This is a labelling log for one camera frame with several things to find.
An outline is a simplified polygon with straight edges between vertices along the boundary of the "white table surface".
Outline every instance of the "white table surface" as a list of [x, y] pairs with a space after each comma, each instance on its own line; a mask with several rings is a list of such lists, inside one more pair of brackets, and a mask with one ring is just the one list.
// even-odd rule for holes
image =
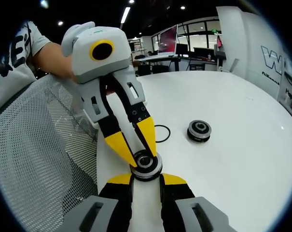
[[[184, 178], [195, 196], [225, 212], [238, 232], [265, 232], [292, 196], [292, 117], [270, 95], [223, 72], [168, 72], [138, 78], [155, 124], [171, 129], [157, 144], [163, 172]], [[127, 121], [119, 98], [108, 97], [133, 152], [142, 145]], [[191, 121], [212, 127], [210, 140], [187, 139]], [[157, 130], [157, 139], [167, 133]], [[108, 179], [129, 172], [104, 142], [97, 150], [99, 191]], [[135, 180], [130, 232], [163, 232], [158, 179]]]

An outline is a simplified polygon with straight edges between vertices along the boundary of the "window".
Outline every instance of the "window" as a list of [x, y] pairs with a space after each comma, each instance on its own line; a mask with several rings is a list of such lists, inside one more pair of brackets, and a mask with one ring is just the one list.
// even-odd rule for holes
[[214, 45], [217, 44], [217, 35], [208, 35], [209, 48], [214, 49]]
[[190, 35], [191, 52], [194, 51], [195, 47], [207, 48], [206, 35]]
[[178, 44], [187, 44], [187, 45], [189, 45], [186, 36], [179, 36], [179, 37], [177, 38], [177, 43], [178, 43]]
[[219, 21], [209, 21], [207, 22], [208, 30], [221, 30], [221, 25]]
[[183, 26], [178, 26], [177, 34], [178, 35], [182, 35], [182, 34], [185, 34], [185, 33], [188, 33], [188, 29], [187, 29], [186, 25], [184, 25], [184, 29], [183, 29]]
[[205, 23], [193, 23], [189, 25], [189, 32], [194, 33], [198, 31], [205, 31]]

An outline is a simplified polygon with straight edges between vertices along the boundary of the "black bearing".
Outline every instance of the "black bearing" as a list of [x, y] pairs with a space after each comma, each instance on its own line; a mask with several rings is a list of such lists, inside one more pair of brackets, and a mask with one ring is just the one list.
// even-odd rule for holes
[[163, 168], [162, 158], [157, 153], [156, 157], [150, 155], [147, 150], [141, 150], [134, 154], [137, 167], [130, 165], [132, 174], [137, 180], [147, 182], [156, 179]]
[[187, 134], [190, 140], [202, 144], [210, 139], [211, 126], [205, 121], [195, 120], [190, 123]]

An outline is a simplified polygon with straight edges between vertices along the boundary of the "white wall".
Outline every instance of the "white wall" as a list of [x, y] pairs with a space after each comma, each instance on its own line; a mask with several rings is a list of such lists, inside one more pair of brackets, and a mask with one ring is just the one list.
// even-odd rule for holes
[[242, 12], [242, 19], [248, 48], [246, 79], [277, 99], [284, 64], [281, 41], [262, 17]]
[[218, 16], [222, 30], [222, 44], [226, 53], [226, 60], [223, 62], [223, 69], [230, 70], [234, 60], [239, 62], [233, 74], [245, 79], [247, 70], [247, 38], [242, 22], [242, 11], [238, 7], [222, 6], [217, 7]]
[[222, 43], [226, 53], [223, 69], [239, 59], [233, 74], [242, 77], [278, 99], [283, 72], [282, 44], [261, 17], [237, 7], [217, 7]]

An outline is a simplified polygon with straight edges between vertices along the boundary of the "computer monitor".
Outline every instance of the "computer monitor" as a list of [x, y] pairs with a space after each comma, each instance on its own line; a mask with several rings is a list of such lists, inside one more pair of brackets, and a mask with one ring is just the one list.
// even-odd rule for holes
[[177, 55], [188, 55], [189, 54], [189, 47], [187, 44], [177, 44], [177, 49], [176, 49], [176, 54]]
[[208, 58], [208, 55], [211, 55], [211, 58], [214, 58], [214, 50], [211, 48], [201, 48], [201, 47], [195, 47], [194, 48], [194, 57], [196, 58]]
[[175, 25], [161, 33], [159, 55], [174, 55], [176, 53], [177, 29], [178, 25]]

